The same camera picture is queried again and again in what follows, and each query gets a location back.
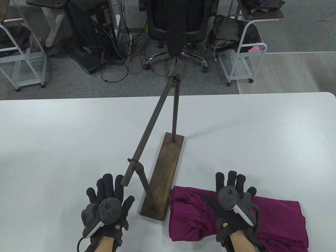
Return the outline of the person's left hand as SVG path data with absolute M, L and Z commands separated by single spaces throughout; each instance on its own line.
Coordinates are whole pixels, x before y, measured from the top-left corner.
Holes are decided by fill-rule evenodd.
M 124 198 L 122 179 L 123 175 L 113 178 L 107 173 L 97 181 L 97 190 L 87 189 L 89 204 L 81 212 L 84 239 L 110 235 L 117 240 L 122 237 L 119 228 L 129 229 L 127 217 L 135 199 L 133 196 Z

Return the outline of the person's right hand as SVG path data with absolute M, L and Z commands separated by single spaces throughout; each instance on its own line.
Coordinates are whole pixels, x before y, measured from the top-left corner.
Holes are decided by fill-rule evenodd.
M 259 227 L 259 208 L 252 203 L 256 188 L 244 191 L 245 175 L 236 171 L 228 173 L 227 181 L 223 173 L 215 175 L 216 198 L 204 196 L 205 203 L 214 211 L 219 232 L 216 240 L 226 239 L 237 231 L 251 230 Z

